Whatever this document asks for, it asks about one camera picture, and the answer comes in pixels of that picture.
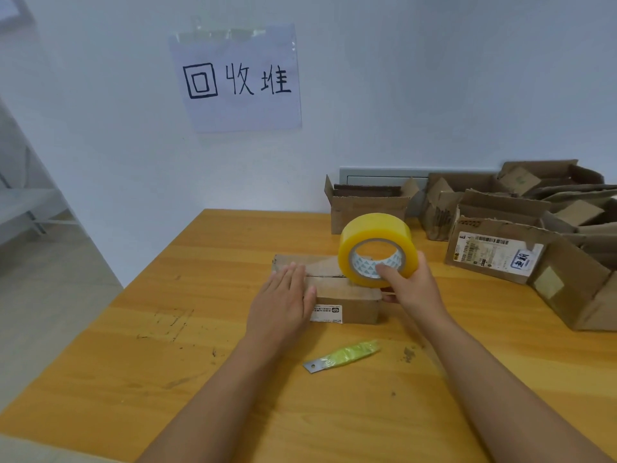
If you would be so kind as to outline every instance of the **wooden table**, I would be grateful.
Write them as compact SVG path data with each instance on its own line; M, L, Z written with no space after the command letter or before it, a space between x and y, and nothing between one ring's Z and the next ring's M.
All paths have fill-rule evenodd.
M410 222L453 316L617 457L617 334L573 333L533 290L442 263ZM0 432L132 461L225 361L276 253L335 255L329 216L206 210L0 416ZM377 338L382 351L301 366ZM315 323L261 394L237 449L255 462L479 462L481 445L397 305L379 325Z

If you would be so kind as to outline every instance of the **person's left arm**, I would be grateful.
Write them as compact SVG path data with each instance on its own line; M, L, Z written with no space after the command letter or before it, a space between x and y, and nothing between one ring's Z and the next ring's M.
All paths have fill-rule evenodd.
M251 304L246 334L221 368L182 408L137 463L221 463L276 361L308 325L315 288L304 294L304 266L272 273Z

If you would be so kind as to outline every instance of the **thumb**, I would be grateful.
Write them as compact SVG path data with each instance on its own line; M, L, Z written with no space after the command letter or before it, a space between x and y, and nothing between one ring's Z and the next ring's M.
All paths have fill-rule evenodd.
M315 307L315 302L317 301L317 288L311 286L304 293L304 318L310 318L313 313L313 308Z
M381 276L384 280L390 283L390 286L396 291L397 289L402 289L407 280L400 275L400 273L392 267L384 265L380 263L375 266L375 271L379 276Z

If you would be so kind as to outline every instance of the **tiled floor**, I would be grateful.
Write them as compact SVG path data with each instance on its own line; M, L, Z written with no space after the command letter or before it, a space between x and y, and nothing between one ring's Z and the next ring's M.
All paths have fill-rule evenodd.
M79 226L48 231L0 248L0 410L122 290ZM2 463L105 461L0 435Z

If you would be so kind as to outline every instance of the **white wall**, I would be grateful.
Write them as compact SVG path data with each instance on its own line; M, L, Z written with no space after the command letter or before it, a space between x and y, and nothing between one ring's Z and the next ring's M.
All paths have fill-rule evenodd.
M0 38L0 94L123 284L204 207L328 210L340 166L579 157L617 181L617 0L26 1L40 37ZM301 130L191 131L166 37L192 14L295 22Z
M22 187L25 179L27 143L15 120L0 100L0 173L14 188ZM43 169L40 161L31 153L28 186L32 188L54 188L53 182ZM61 196L57 196L34 209L35 217L47 219L67 208ZM32 229L30 219L23 215L0 224L0 244L9 241L21 232Z

